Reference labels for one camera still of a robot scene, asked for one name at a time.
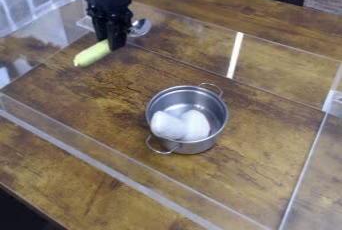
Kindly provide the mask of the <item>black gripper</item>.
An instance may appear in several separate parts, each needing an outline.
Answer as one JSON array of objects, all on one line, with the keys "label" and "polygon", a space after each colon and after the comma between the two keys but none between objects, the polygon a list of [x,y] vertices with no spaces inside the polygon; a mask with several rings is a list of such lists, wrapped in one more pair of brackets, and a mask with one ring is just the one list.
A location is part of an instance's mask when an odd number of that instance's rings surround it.
[{"label": "black gripper", "polygon": [[125,46],[131,29],[131,0],[85,0],[85,2],[96,38],[99,41],[105,40],[108,33],[108,46],[116,51]]}]

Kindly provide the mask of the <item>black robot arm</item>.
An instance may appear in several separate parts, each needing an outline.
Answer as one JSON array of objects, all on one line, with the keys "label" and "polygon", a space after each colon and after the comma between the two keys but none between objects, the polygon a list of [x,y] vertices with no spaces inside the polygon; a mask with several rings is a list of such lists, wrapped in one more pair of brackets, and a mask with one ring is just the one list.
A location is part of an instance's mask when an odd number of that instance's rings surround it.
[{"label": "black robot arm", "polygon": [[111,51],[125,46],[132,26],[131,0],[85,0],[87,14],[92,19],[96,38],[105,40]]}]

